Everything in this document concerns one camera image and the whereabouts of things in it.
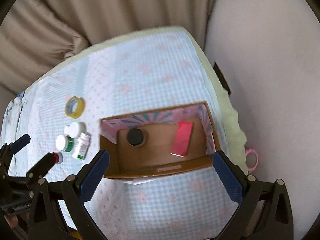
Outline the white lid green jar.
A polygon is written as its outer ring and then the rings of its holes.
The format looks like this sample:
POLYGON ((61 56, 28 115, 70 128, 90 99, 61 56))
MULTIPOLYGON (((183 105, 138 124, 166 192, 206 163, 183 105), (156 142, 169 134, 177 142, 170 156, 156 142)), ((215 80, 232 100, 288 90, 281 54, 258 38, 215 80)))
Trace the white lid green jar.
POLYGON ((58 151, 71 152, 74 147, 74 139, 67 135, 58 135, 55 140, 55 146, 58 151))

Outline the white medicine bottle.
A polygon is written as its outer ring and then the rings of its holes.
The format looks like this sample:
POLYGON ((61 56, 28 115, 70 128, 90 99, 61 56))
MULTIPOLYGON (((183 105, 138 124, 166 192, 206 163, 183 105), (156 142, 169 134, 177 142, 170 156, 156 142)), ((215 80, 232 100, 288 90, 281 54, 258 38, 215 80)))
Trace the white medicine bottle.
POLYGON ((88 148, 91 143, 91 136, 86 133, 81 133, 76 141, 76 145, 72 154, 74 159, 84 160, 88 148))

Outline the yellow tape roll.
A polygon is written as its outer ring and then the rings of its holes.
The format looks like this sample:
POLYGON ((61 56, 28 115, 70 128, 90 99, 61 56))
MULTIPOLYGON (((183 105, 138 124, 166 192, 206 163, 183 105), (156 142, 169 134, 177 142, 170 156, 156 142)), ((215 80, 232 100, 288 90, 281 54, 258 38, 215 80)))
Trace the yellow tape roll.
POLYGON ((74 96, 67 101, 65 106, 65 114, 72 119, 77 119, 83 114, 84 109, 84 99, 74 96))

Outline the black lidded round jar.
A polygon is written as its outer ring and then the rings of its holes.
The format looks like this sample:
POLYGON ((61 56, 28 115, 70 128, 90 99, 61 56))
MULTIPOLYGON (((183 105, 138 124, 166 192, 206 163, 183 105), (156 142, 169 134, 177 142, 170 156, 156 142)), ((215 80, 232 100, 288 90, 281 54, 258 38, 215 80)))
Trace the black lidded round jar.
POLYGON ((143 129, 132 128, 126 134, 127 142, 133 147, 142 146, 147 140, 147 133, 143 129))

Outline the red rectangular box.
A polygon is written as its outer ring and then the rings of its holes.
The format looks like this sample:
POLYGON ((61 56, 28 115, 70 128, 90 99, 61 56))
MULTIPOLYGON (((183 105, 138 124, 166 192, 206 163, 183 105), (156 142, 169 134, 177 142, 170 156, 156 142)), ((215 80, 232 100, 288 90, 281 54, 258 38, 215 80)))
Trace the red rectangular box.
POLYGON ((171 154, 185 158, 193 132, 193 122, 180 121, 177 126, 171 154))

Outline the red lidded jar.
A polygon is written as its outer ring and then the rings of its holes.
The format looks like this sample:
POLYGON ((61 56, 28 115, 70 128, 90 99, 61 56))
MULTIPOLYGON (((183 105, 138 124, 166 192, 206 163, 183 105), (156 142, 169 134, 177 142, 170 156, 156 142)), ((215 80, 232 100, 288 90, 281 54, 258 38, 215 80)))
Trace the red lidded jar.
POLYGON ((61 152, 53 152, 52 155, 56 164, 61 164, 63 162, 63 155, 61 152))

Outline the pink cardboard box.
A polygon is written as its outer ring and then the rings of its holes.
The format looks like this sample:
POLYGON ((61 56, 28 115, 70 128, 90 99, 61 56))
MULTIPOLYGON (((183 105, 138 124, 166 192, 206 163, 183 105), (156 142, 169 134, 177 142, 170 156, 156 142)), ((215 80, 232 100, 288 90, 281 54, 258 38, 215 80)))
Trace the pink cardboard box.
POLYGON ((103 118, 100 120, 100 148, 110 156, 104 177, 122 181, 210 168, 213 154, 221 149, 206 102, 103 118), (193 122, 185 158, 171 154, 180 121, 193 122), (147 140, 140 147, 133 147, 126 140, 126 134, 132 128, 143 129, 147 133, 147 140))

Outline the beige curtain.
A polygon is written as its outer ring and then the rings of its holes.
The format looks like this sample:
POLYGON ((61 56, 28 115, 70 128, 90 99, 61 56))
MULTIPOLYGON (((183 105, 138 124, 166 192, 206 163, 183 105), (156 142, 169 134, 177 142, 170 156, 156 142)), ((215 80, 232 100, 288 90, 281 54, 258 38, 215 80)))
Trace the beige curtain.
POLYGON ((133 31, 182 26, 204 45, 215 0, 16 0, 1 23, 1 87, 26 89, 85 48, 133 31))

